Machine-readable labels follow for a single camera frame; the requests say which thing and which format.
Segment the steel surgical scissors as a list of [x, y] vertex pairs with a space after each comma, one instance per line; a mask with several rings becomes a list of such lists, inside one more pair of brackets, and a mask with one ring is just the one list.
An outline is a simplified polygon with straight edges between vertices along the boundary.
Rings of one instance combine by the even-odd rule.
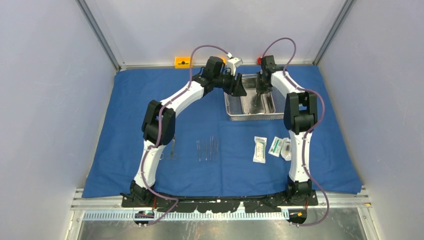
[[175, 136], [172, 138], [171, 142], [171, 151], [169, 154], [166, 155], [167, 160], [177, 160], [178, 155], [175, 153], [175, 144], [176, 144], [176, 138]]

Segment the thin steel tweezers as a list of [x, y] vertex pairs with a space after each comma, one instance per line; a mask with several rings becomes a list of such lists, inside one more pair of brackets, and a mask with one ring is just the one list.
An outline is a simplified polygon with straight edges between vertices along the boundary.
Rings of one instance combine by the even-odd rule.
[[219, 139], [217, 137], [213, 137], [214, 143], [214, 153], [215, 153], [215, 161], [217, 162], [219, 159]]
[[209, 138], [209, 160], [213, 160], [213, 152], [214, 152], [214, 136], [210, 136]]
[[202, 142], [202, 146], [203, 146], [204, 158], [205, 158], [205, 161], [207, 161], [208, 160], [208, 144], [206, 140]]

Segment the stainless steel tray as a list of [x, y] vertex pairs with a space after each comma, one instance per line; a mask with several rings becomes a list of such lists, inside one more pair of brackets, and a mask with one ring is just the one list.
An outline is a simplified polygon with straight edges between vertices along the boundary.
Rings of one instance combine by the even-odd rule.
[[247, 93], [247, 96], [241, 96], [241, 107], [242, 112], [245, 115], [258, 115], [258, 114], [273, 114], [276, 109], [274, 106], [274, 101], [272, 93], [262, 94], [262, 102], [259, 106], [254, 106], [254, 101], [256, 98], [256, 78], [243, 78], [242, 79], [243, 87]]

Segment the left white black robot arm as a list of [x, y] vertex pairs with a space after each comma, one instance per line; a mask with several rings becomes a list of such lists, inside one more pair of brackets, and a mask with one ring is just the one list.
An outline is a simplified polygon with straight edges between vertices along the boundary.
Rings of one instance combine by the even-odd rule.
[[246, 96], [241, 83], [242, 75], [236, 72], [242, 63], [238, 57], [230, 57], [224, 62], [219, 57], [211, 56], [205, 67], [198, 74], [191, 75], [190, 81], [180, 90], [166, 99], [152, 100], [148, 104], [141, 126], [143, 153], [127, 200], [141, 207], [148, 207], [153, 202], [152, 189], [159, 160], [165, 146], [175, 136], [176, 118], [184, 109], [215, 88], [223, 89], [229, 95]]

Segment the blue surgical drape cloth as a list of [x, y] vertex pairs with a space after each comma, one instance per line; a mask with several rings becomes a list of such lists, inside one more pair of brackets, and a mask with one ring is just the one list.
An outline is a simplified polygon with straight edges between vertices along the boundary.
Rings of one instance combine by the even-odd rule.
[[[309, 166], [316, 180], [314, 189], [357, 194], [362, 182], [352, 164], [342, 133], [317, 66], [295, 65], [290, 76], [302, 87], [318, 92], [324, 116], [310, 142]], [[98, 198], [128, 193], [143, 153], [142, 123], [148, 103], [161, 101], [187, 82], [186, 69], [131, 69], [114, 78], [109, 105], [91, 170], [82, 196]], [[267, 138], [289, 135], [281, 119], [231, 121], [221, 89], [214, 89], [187, 107], [176, 118], [176, 160], [162, 159], [156, 171], [154, 190], [187, 197], [243, 197], [281, 192], [287, 184], [290, 163], [267, 154], [265, 163], [253, 162], [255, 136]], [[219, 159], [209, 160], [210, 136], [219, 140]], [[197, 150], [201, 144], [201, 161]], [[207, 141], [205, 161], [203, 141]]]

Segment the clear syringe packet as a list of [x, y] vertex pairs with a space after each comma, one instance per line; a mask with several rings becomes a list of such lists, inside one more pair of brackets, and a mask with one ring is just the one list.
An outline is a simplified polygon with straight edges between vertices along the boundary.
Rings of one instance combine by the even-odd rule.
[[282, 139], [280, 155], [285, 161], [291, 161], [291, 140], [288, 137]]

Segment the metal mesh instrument basket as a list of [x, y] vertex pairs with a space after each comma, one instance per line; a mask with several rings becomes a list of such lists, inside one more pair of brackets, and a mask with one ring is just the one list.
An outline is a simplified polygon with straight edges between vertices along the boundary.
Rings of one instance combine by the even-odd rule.
[[[256, 78], [256, 74], [244, 74], [242, 79]], [[241, 97], [224, 94], [226, 114], [231, 121], [258, 121], [258, 120], [277, 120], [284, 118], [284, 109], [286, 97], [275, 87], [272, 88], [271, 95], [275, 107], [275, 113], [268, 114], [244, 114], [242, 111]]]

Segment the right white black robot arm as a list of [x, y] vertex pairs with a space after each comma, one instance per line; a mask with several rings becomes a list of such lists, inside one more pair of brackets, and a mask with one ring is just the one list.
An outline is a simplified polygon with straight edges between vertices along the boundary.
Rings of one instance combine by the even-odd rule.
[[309, 147], [311, 129], [318, 121], [317, 95], [305, 91], [285, 67], [275, 63], [272, 55], [260, 57], [258, 62], [261, 70], [256, 78], [256, 93], [277, 89], [285, 96], [283, 123], [289, 133], [291, 164], [284, 198], [291, 205], [299, 205], [312, 195]]

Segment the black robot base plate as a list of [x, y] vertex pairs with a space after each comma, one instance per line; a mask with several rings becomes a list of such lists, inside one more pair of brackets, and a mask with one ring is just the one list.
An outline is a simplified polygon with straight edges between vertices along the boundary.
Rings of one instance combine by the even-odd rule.
[[206, 213], [234, 213], [244, 208], [246, 213], [276, 213], [281, 211], [282, 207], [294, 207], [296, 209], [305, 209], [307, 206], [317, 206], [319, 201], [316, 192], [306, 198], [287, 198], [287, 194], [277, 192], [273, 194], [245, 196], [245, 197], [192, 197], [192, 196], [173, 196], [164, 194], [166, 199], [157, 197], [150, 191], [144, 192], [142, 197], [135, 193], [121, 193], [124, 208], [153, 208], [160, 213], [167, 210], [176, 213], [193, 213], [198, 211]]

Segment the green white sterile packet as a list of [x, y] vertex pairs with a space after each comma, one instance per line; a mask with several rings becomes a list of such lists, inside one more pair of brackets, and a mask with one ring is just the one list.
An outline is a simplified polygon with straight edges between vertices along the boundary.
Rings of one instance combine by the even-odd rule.
[[272, 156], [279, 157], [281, 155], [283, 144], [284, 140], [275, 136], [268, 150], [268, 153]]

